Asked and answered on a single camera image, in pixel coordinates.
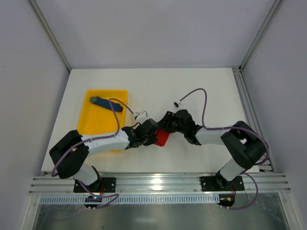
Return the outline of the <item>red paper napkin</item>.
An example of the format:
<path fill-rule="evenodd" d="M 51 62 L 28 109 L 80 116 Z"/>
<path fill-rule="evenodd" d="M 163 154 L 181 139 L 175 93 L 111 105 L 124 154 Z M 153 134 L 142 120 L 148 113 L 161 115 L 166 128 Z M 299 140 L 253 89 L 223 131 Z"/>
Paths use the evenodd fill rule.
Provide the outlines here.
<path fill-rule="evenodd" d="M 167 132 L 167 131 L 159 129 L 159 130 L 156 131 L 155 135 L 156 135 L 156 138 L 157 138 L 155 145 L 163 147 L 166 144 L 170 133 Z"/>

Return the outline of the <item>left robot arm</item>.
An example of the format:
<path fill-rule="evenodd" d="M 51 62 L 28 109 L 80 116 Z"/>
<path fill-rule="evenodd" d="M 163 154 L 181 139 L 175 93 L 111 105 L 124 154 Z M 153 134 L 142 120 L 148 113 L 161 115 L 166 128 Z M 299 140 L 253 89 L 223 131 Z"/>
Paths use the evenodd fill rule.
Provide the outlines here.
<path fill-rule="evenodd" d="M 88 157 L 112 150 L 152 145 L 158 141 L 158 129 L 158 123 L 149 118 L 137 127 L 125 126 L 101 136 L 81 135 L 77 130 L 72 130 L 49 151 L 54 163 L 51 175 L 60 179 L 72 177 L 80 186 L 84 185 L 93 190 L 103 179 L 94 166 L 85 163 Z"/>

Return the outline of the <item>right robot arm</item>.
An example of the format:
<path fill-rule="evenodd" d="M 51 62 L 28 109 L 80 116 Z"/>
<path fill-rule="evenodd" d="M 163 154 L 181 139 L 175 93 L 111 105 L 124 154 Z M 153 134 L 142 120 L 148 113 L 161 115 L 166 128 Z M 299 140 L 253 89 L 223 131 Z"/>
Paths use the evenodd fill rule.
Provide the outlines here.
<path fill-rule="evenodd" d="M 217 190 L 227 191 L 234 187 L 240 174 L 248 171 L 262 156 L 269 156 L 268 144 L 250 126 L 238 121 L 232 126 L 209 128 L 197 125 L 191 114 L 182 109 L 167 112 L 158 122 L 159 128 L 168 133 L 181 133 L 192 145 L 223 145 L 231 159 L 215 174 L 204 181 Z"/>

